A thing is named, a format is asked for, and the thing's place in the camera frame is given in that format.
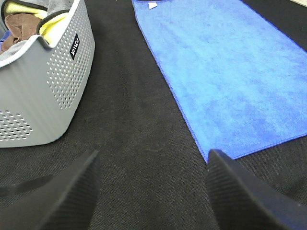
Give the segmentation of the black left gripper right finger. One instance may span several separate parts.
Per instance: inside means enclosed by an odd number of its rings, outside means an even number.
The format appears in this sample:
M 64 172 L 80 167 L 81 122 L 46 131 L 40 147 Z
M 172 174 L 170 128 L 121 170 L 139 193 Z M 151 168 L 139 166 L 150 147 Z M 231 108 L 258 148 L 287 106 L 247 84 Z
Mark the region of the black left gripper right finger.
M 222 230 L 305 230 L 307 207 L 276 191 L 219 149 L 209 152 L 207 191 Z

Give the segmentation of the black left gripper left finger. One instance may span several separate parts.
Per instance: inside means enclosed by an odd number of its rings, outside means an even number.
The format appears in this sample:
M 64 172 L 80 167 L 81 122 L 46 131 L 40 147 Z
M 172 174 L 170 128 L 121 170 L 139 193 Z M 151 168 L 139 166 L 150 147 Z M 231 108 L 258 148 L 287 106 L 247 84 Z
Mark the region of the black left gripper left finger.
M 68 168 L 0 213 L 2 230 L 86 230 L 98 201 L 100 163 L 87 150 Z

